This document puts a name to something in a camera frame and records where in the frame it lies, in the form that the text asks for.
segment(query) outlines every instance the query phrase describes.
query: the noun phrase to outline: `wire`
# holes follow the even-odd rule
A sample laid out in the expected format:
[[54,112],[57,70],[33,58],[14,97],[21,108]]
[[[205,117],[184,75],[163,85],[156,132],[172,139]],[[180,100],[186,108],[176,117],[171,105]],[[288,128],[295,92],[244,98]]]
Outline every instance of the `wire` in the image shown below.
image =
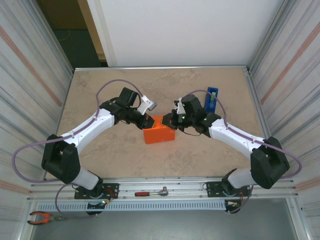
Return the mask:
[[252,185],[252,187],[251,187],[251,189],[250,189],[250,192],[249,192],[249,195],[248,195],[248,197],[246,198],[246,200],[244,200],[244,202],[241,204],[241,206],[237,207],[235,210],[229,211],[230,214],[237,213],[241,208],[243,208],[243,207],[247,204],[249,198],[250,198],[251,195],[252,195],[253,189],[254,189],[254,186]]
[[127,84],[130,84],[131,86],[133,86],[137,92],[142,96],[143,94],[141,93],[141,91],[137,88],[136,85],[134,85],[132,82],[128,81],[128,80],[124,80],[124,79],[114,79],[114,80],[111,80],[111,81],[108,81],[107,83],[105,83],[99,90],[98,92],[95,94],[95,99],[96,99],[96,112],[95,112],[95,117],[92,118],[92,120],[86,124],[85,126],[83,126],[82,128],[80,128],[79,130],[75,131],[73,133],[73,135],[68,135],[68,136],[64,136],[64,137],[59,137],[57,139],[52,139],[52,140],[46,140],[46,141],[39,141],[39,142],[34,142],[34,143],[30,143],[30,144],[27,144],[27,145],[24,145],[24,146],[21,146],[19,147],[17,150],[14,151],[14,153],[12,154],[12,158],[11,158],[11,164],[12,164],[12,168],[15,172],[15,174],[17,174],[21,179],[29,182],[29,183],[33,183],[33,184],[41,184],[41,183],[50,183],[50,182],[56,182],[56,181],[59,181],[59,179],[48,179],[48,180],[33,180],[33,179],[30,179],[30,178],[27,178],[25,176],[23,176],[17,166],[16,166],[16,157],[17,157],[17,154],[23,150],[23,149],[26,149],[26,148],[30,148],[30,147],[35,147],[35,146],[39,146],[39,145],[42,145],[42,144],[51,144],[51,143],[56,143],[56,142],[60,142],[60,141],[63,141],[63,140],[66,140],[66,139],[69,139],[69,138],[72,138],[73,136],[79,134],[80,132],[82,132],[83,130],[85,130],[87,127],[89,127],[96,119],[96,117],[98,117],[99,115],[99,110],[100,110],[100,101],[99,101],[99,93],[109,84],[113,83],[113,82],[125,82]]
[[71,31],[70,31],[70,29],[68,29],[68,36],[63,39],[58,39],[58,41],[61,42],[61,41],[67,40],[68,38],[70,38],[70,36],[71,36]]
[[187,135],[190,135],[190,136],[195,136],[195,137],[198,137],[198,136],[201,135],[201,133],[199,133],[199,135],[194,135],[194,134],[191,134],[191,133],[187,133],[187,132],[185,132],[185,131],[183,131],[183,133],[184,133],[184,134],[187,134]]
[[111,189],[106,188],[106,189],[104,189],[103,191],[104,191],[104,192],[105,192],[105,191],[110,192],[111,198],[115,198],[115,193],[114,193],[114,191],[112,191]]
[[241,204],[242,204],[242,201],[244,199],[244,194],[242,193],[241,190],[239,190],[239,195],[240,195],[240,201],[241,201]]
[[65,218],[67,219],[89,219],[89,218],[92,218],[92,217],[95,217],[96,215],[89,215],[89,216],[71,216],[69,214],[65,214],[64,212],[62,212],[58,206],[58,196],[59,196],[59,193],[62,191],[62,189],[64,189],[66,186],[69,186],[69,185],[75,185],[75,186],[78,186],[77,184],[74,184],[74,183],[68,183],[68,184],[65,184],[63,185],[59,190],[58,192],[56,193],[55,195],[55,199],[54,199],[54,205],[55,205],[55,208],[56,210],[62,215],[64,216]]
[[303,166],[302,166],[302,162],[300,161],[299,158],[297,158],[296,156],[294,156],[294,155],[291,154],[290,152],[285,151],[285,150],[283,150],[283,149],[281,149],[281,148],[279,148],[279,147],[272,146],[272,145],[270,145],[270,144],[268,144],[268,143],[265,143],[265,142],[263,142],[263,141],[255,140],[255,139],[253,139],[253,138],[251,138],[251,137],[248,137],[248,136],[246,136],[246,135],[244,135],[244,134],[242,134],[242,133],[234,130],[233,128],[229,127],[229,126],[228,126],[228,122],[227,122],[227,112],[226,112],[224,106],[222,105],[221,101],[220,101],[215,95],[213,95],[211,92],[206,91],[206,90],[199,89],[199,90],[194,90],[194,91],[192,91],[192,92],[189,92],[186,96],[191,95],[191,94],[194,94],[194,93],[197,93],[197,92],[207,93],[207,94],[211,95],[212,97],[214,97],[214,98],[216,99],[216,101],[219,103],[220,107],[222,108],[223,115],[224,115],[224,116],[223,116],[224,125],[227,127],[228,130],[230,130],[231,132],[237,134],[238,136],[243,137],[244,139],[247,139],[247,140],[249,140],[249,141],[251,141],[251,142],[253,142],[253,143],[257,143],[257,144],[263,145],[263,146],[265,146],[265,147],[268,147],[268,148],[277,150],[277,151],[280,152],[280,153],[283,153],[283,154],[285,154],[285,155],[288,155],[289,157],[293,158],[293,159],[298,163],[298,169],[297,169],[295,172],[293,172],[293,173],[291,173],[291,174],[288,174],[288,175],[286,175],[286,176],[283,176],[283,177],[281,177],[280,179],[288,179],[288,178],[291,178],[291,177],[293,177],[293,176],[296,176],[297,174],[299,174],[299,173],[301,172],[302,167],[303,167]]

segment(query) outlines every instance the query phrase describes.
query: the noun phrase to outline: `pliers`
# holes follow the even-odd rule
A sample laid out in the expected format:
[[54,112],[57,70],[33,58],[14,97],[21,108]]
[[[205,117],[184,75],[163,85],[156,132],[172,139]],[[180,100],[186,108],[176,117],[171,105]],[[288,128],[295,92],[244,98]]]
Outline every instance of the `pliers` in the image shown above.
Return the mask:
[[45,219],[41,221],[27,221],[28,224],[30,225],[42,225],[42,224],[48,224],[51,221],[59,221],[59,220],[65,220],[65,217],[62,216],[52,216],[51,213],[49,212],[44,212],[44,211],[34,211],[29,214],[30,216],[33,215],[42,215],[45,217]]

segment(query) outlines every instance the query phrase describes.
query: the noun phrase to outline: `beige tabletop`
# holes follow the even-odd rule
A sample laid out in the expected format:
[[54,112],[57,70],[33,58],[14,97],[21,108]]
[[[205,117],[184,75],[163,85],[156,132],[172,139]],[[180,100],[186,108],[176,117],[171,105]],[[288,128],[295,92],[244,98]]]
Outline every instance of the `beige tabletop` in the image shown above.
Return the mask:
[[[96,110],[95,94],[107,81],[129,80],[157,107],[151,116],[165,115],[174,100],[208,87],[218,88],[218,97],[228,122],[256,136],[261,128],[241,68],[96,69],[76,70],[58,133],[81,124]],[[123,82],[108,85],[100,102],[117,97]],[[196,96],[203,104],[205,93]],[[220,106],[216,113],[223,116]],[[185,130],[195,134],[191,128]],[[122,122],[107,129],[89,143],[79,156],[81,166],[102,178],[223,176],[233,168],[250,165],[250,160],[227,144],[204,135],[190,136],[176,131],[174,141],[145,144],[143,131]]]

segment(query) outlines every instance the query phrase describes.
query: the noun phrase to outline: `blue box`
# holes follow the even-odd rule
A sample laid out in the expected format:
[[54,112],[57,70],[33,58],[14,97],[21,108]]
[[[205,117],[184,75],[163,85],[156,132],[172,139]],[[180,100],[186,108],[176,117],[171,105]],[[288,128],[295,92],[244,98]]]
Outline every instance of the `blue box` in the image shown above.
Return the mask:
[[[218,88],[208,87],[208,92],[218,97]],[[204,110],[206,113],[215,113],[217,100],[210,94],[205,95]]]

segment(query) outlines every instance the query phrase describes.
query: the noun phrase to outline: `red-handled wrench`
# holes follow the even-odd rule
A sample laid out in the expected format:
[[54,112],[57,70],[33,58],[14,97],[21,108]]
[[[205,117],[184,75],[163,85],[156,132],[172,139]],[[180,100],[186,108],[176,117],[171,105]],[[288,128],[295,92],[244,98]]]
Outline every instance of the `red-handled wrench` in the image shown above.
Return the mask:
[[141,191],[141,192],[135,192],[134,195],[136,197],[146,197],[150,195],[160,195],[160,196],[168,196],[168,190],[167,187],[164,186],[161,191],[158,192],[149,192],[149,191]]

